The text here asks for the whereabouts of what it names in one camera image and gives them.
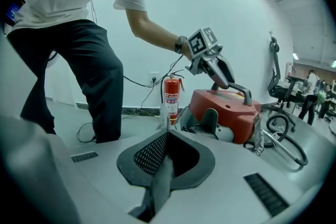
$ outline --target red fire extinguisher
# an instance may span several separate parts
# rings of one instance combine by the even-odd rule
[[[173,125],[178,117],[180,85],[184,91],[182,79],[174,78],[173,74],[164,81],[164,105],[170,115],[170,122]]]

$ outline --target black pants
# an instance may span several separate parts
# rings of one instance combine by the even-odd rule
[[[301,113],[299,115],[299,118],[303,120],[304,116],[306,116],[307,112],[309,111],[308,115],[308,124],[312,125],[314,121],[314,115],[315,115],[315,107],[317,103],[318,97],[315,95],[308,95],[306,97],[306,100],[303,103]]]
[[[320,113],[319,113],[319,119],[323,119],[328,110],[329,110],[329,104],[323,103],[321,106]]]
[[[105,29],[89,20],[77,20],[47,28],[18,29],[8,39],[37,76],[22,110],[24,119],[55,134],[44,91],[47,61],[55,50],[69,63],[86,96],[97,143],[120,137],[123,66],[108,43]]]

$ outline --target black office chair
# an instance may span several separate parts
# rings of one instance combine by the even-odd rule
[[[277,98],[277,105],[278,106],[273,106],[273,105],[263,105],[262,109],[267,109],[270,111],[276,111],[278,113],[284,114],[288,117],[289,122],[293,125],[291,128],[292,132],[295,132],[295,123],[294,121],[290,118],[290,114],[283,110],[283,107],[286,104],[287,108],[290,108],[290,102],[293,103],[303,103],[305,101],[305,97],[302,95],[302,92],[299,91],[298,87],[295,86],[295,83],[298,81],[305,82],[305,79],[293,77],[293,76],[288,76],[287,80],[289,82],[279,82],[281,79],[281,74],[280,74],[280,67],[279,67],[279,60],[278,60],[278,55],[277,53],[279,52],[280,48],[277,43],[276,38],[272,37],[271,42],[269,44],[269,49],[273,55],[274,58],[274,63],[275,63],[275,69],[272,69],[273,75],[272,79],[268,85],[268,93],[271,97]]]

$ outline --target wristwatch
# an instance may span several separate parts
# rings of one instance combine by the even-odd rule
[[[177,54],[181,54],[182,51],[182,45],[183,43],[187,40],[187,37],[185,36],[180,36],[177,40],[177,42],[175,43],[175,52]]]

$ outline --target electrical outlet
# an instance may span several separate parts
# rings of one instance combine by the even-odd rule
[[[155,78],[155,82],[157,82],[159,80],[159,72],[149,72],[149,84],[153,84],[153,78]]]

